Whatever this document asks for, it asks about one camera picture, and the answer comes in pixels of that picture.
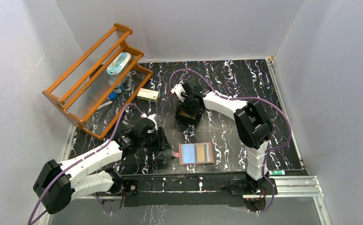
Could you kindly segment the black card tray box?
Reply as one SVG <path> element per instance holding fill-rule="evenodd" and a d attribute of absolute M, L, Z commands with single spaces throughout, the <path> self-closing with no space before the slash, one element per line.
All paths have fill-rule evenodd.
<path fill-rule="evenodd" d="M 197 126 L 202 117 L 202 109 L 198 112 L 190 115 L 184 111 L 181 107 L 177 106 L 175 119 L 181 123 Z"/>

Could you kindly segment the gold credit card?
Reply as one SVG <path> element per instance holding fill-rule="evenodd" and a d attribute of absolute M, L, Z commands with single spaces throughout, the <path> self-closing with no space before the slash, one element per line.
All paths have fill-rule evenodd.
<path fill-rule="evenodd" d="M 211 161 L 210 147 L 208 143 L 197 144 L 196 154 L 198 163 L 209 163 Z"/>

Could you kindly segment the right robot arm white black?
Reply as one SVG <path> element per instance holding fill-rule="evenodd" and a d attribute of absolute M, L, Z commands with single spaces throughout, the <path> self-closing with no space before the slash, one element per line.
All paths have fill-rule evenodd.
<path fill-rule="evenodd" d="M 251 177 L 247 180 L 247 189 L 253 194 L 264 190 L 263 177 L 268 171 L 265 166 L 265 152 L 272 133 L 272 123 L 261 103 L 232 100 L 231 97 L 202 87 L 196 80 L 175 85 L 172 93 L 180 99 L 181 109 L 189 116 L 199 110 L 208 109 L 235 122 L 238 136 L 247 147 L 246 173 Z"/>

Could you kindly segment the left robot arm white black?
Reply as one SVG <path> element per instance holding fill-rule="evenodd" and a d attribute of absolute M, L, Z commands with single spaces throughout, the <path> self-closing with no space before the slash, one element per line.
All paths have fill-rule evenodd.
<path fill-rule="evenodd" d="M 153 115 L 140 119 L 129 129 L 115 133 L 112 140 L 62 162 L 54 159 L 44 164 L 33 190 L 48 214 L 56 214 L 77 198 L 106 192 L 111 195 L 136 195 L 138 182 L 122 178 L 112 169 L 104 169 L 139 149 L 165 151 L 171 149 L 163 127 Z"/>

